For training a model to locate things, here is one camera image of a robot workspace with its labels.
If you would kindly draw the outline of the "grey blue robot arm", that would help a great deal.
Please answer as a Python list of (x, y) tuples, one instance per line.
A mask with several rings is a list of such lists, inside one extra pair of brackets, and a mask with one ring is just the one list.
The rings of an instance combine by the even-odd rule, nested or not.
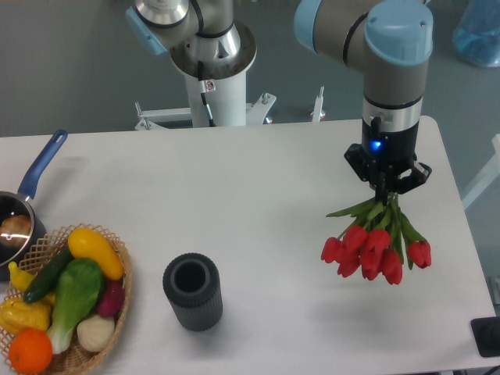
[[(184, 75), (195, 127), (264, 121), (272, 101), (246, 102), (246, 73), (256, 56), (252, 32), (231, 1), (136, 1), (126, 12), (136, 38), (167, 53)], [(433, 17), (423, 1), (302, 1), (296, 39), (363, 77), (362, 140), (345, 159), (380, 201), (427, 181), (415, 147)]]

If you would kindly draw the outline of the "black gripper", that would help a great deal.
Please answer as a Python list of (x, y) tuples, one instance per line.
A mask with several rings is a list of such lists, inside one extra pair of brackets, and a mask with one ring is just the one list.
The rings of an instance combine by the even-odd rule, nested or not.
[(362, 140), (352, 144), (344, 157), (358, 178), (375, 190), (375, 200), (390, 202), (427, 182), (432, 169), (417, 161), (419, 125), (406, 130), (383, 131), (377, 116), (362, 124)]

